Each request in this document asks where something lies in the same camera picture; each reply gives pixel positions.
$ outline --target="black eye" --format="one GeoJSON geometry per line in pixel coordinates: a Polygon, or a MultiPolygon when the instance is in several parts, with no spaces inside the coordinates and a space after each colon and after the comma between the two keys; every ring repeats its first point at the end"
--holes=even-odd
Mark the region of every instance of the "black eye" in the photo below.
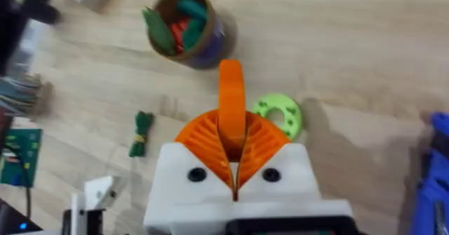
{"type": "Polygon", "coordinates": [[[281,179],[281,173],[275,168],[267,168],[263,171],[262,177],[268,182],[277,182],[281,179]]]}
{"type": "Polygon", "coordinates": [[[187,178],[191,182],[202,182],[207,177],[207,172],[203,168],[193,168],[187,174],[187,178]]]}

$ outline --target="blue object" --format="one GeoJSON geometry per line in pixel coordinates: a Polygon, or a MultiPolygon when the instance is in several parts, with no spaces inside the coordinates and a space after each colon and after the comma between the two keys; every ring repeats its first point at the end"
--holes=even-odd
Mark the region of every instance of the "blue object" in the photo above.
{"type": "Polygon", "coordinates": [[[435,203],[444,206],[445,226],[449,227],[449,115],[436,112],[431,118],[435,136],[430,148],[430,161],[422,184],[418,187],[412,235],[434,235],[436,231],[435,203]]]}
{"type": "Polygon", "coordinates": [[[449,115],[443,112],[435,112],[431,118],[434,129],[449,136],[449,115]]]}

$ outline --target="black cable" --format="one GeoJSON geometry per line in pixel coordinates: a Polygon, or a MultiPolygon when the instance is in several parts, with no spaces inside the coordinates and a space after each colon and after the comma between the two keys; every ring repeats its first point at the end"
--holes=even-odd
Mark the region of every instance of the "black cable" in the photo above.
{"type": "Polygon", "coordinates": [[[27,169],[25,168],[25,163],[23,162],[22,154],[20,152],[17,152],[17,149],[14,149],[12,147],[4,147],[4,148],[10,152],[13,152],[16,155],[17,159],[19,160],[20,167],[22,168],[22,176],[23,176],[23,180],[25,181],[25,193],[27,196],[27,218],[30,219],[31,218],[31,189],[30,189],[31,183],[29,183],[28,172],[27,172],[27,169]]]}

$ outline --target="green bundled object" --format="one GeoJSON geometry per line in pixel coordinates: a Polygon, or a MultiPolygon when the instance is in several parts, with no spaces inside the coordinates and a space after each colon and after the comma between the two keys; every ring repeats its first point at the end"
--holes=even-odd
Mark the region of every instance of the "green bundled object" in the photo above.
{"type": "Polygon", "coordinates": [[[145,144],[147,142],[147,133],[149,127],[153,124],[154,115],[152,113],[139,112],[135,115],[135,137],[129,157],[144,157],[145,144]]]}
{"type": "Polygon", "coordinates": [[[175,38],[161,15],[148,7],[142,10],[142,14],[147,23],[149,36],[166,54],[174,55],[175,38]]]}

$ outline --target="green felt piece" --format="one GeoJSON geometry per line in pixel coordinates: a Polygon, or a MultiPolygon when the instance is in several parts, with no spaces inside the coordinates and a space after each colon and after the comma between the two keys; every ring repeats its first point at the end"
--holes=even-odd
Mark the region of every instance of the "green felt piece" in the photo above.
{"type": "Polygon", "coordinates": [[[202,20],[196,18],[190,19],[186,30],[182,33],[182,45],[184,46],[184,51],[188,51],[196,45],[196,42],[198,42],[203,33],[205,25],[205,22],[202,20]]]}
{"type": "MultiPolygon", "coordinates": [[[[6,136],[6,146],[16,149],[21,154],[30,187],[33,187],[36,175],[41,136],[41,129],[10,129],[6,136]]],[[[5,154],[8,155],[8,152],[4,151],[0,160],[0,183],[25,186],[20,162],[17,159],[5,157],[5,154]]]]}
{"type": "Polygon", "coordinates": [[[156,11],[146,7],[142,11],[145,22],[147,23],[147,29],[149,36],[153,39],[159,48],[161,48],[166,54],[175,54],[175,38],[168,28],[168,25],[162,20],[162,17],[156,11]]]}
{"type": "Polygon", "coordinates": [[[283,124],[280,129],[291,140],[302,129],[302,113],[296,102],[288,96],[280,93],[271,93],[261,97],[253,105],[253,113],[266,118],[273,109],[279,109],[283,113],[283,124]]]}
{"type": "Polygon", "coordinates": [[[190,17],[202,20],[203,22],[208,18],[204,5],[194,0],[179,0],[177,2],[177,8],[190,17]]]}
{"type": "Polygon", "coordinates": [[[131,147],[129,157],[144,157],[145,145],[149,127],[153,124],[154,115],[152,113],[139,112],[135,115],[135,137],[131,147]]]}

